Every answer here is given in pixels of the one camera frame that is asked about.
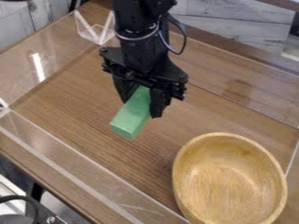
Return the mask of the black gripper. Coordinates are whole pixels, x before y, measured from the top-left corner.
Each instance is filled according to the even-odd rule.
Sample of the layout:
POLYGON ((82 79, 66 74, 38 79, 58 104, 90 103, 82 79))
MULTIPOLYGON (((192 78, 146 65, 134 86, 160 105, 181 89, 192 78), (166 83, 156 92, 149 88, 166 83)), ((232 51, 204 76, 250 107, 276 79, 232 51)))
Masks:
POLYGON ((149 113, 152 118, 162 116, 172 98, 184 99, 186 73, 173 64, 169 53, 169 32, 158 31, 148 38, 122 39, 120 46, 102 47, 102 70, 112 75, 121 102, 126 102, 138 87, 149 89, 149 113))

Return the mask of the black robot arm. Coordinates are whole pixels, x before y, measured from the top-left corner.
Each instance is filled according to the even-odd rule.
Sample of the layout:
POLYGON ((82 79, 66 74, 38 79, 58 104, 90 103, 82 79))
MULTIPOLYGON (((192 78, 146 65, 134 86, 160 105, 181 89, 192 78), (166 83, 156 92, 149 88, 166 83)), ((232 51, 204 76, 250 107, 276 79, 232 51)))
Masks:
POLYGON ((176 0, 112 0, 120 46, 98 50, 120 99, 128 101, 140 86, 149 89, 152 118, 162 116, 172 99, 181 100, 186 91, 188 74, 169 59, 172 53, 182 53, 170 47, 169 26, 186 32, 169 13, 176 4, 176 0))

